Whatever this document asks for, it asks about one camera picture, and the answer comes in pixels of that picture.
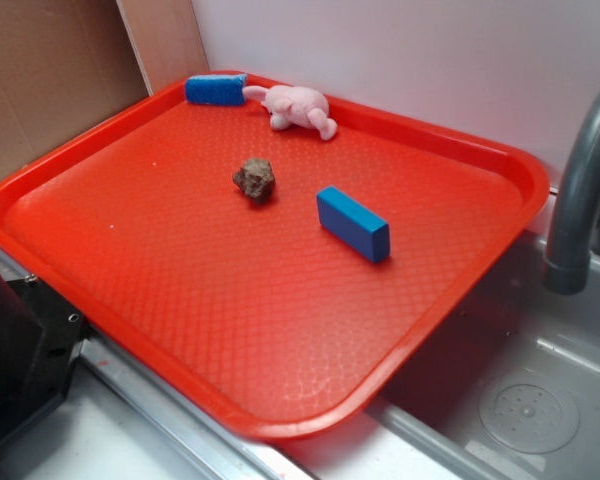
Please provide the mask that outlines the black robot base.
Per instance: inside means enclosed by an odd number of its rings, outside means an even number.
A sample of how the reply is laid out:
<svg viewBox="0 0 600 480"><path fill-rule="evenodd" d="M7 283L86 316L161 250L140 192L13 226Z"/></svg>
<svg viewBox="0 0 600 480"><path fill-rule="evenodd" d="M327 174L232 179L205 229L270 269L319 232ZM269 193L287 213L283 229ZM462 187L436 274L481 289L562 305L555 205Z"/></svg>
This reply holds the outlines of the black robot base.
<svg viewBox="0 0 600 480"><path fill-rule="evenodd" d="M47 283L0 274L0 448L64 402L83 332Z"/></svg>

